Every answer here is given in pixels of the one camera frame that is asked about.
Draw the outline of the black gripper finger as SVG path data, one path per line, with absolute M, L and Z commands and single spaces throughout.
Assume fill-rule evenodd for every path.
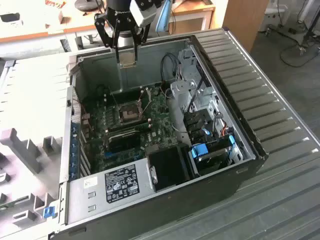
M 136 33 L 136 30 L 134 28 L 131 30 L 135 62 L 138 61 L 138 46 L 144 44 L 147 41 L 150 27 L 151 24 L 146 25 L 139 34 Z
M 106 32 L 106 24 L 112 28 L 112 37 Z M 103 45 L 107 48 L 113 48 L 115 50 L 116 61 L 120 63 L 118 40 L 120 36 L 120 20 L 114 19 L 114 25 L 108 22 L 107 15 L 104 13 L 96 13 L 94 15 L 94 25 L 102 40 Z

